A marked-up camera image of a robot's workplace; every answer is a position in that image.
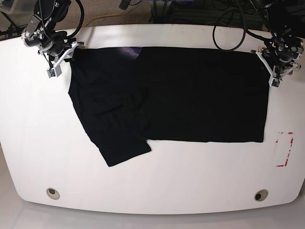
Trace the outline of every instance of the black cloth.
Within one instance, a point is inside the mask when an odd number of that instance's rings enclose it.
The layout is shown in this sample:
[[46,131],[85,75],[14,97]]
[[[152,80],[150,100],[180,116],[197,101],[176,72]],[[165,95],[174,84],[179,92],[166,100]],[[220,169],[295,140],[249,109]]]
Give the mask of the black cloth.
[[146,140],[263,142],[269,73],[254,54],[145,47],[76,50],[69,95],[108,166]]

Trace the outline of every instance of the black t-shirt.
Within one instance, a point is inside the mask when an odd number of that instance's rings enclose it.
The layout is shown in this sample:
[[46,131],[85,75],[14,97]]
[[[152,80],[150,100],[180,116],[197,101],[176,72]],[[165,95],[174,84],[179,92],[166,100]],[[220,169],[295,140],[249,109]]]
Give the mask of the black t-shirt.
[[69,95],[108,166],[146,140],[263,142],[269,73],[254,54],[189,48],[76,50]]

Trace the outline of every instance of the yellow cable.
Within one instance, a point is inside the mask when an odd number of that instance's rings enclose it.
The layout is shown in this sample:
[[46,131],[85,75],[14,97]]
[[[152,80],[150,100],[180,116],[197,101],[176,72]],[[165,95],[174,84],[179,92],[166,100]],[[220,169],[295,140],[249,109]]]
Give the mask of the yellow cable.
[[82,26],[85,27],[85,24],[87,24],[87,23],[89,24],[89,23],[91,23],[92,21],[94,21],[94,20],[96,20],[96,19],[99,19],[99,18],[113,17],[113,16],[120,15],[120,14],[122,14],[122,13],[124,13],[124,11],[121,11],[121,12],[115,13],[115,14],[109,14],[109,15],[102,15],[102,16],[93,17],[93,18],[90,18],[90,19],[88,19],[87,21],[85,21],[85,22],[82,24]]

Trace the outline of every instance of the white table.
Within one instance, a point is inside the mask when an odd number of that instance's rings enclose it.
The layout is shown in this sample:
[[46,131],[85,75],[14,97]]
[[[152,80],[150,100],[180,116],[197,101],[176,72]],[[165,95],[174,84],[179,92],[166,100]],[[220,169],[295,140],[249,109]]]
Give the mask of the white table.
[[[212,29],[91,27],[81,30],[78,41],[87,48],[214,48]],[[216,32],[223,48],[235,46],[241,35],[233,28]],[[247,36],[239,50],[259,45]],[[68,96],[69,64],[61,65],[59,78],[49,79],[45,59],[19,38],[0,42],[0,52],[0,141],[15,188],[26,201],[104,212],[193,214],[280,205],[298,196],[305,178],[304,71],[286,77],[279,90],[271,89],[263,143],[149,141],[152,152],[108,167]],[[277,167],[287,157],[288,132],[294,133],[289,162]],[[277,139],[281,147],[275,148]],[[59,191],[59,200],[47,196],[50,187]],[[257,202],[254,195],[261,189],[269,196]]]

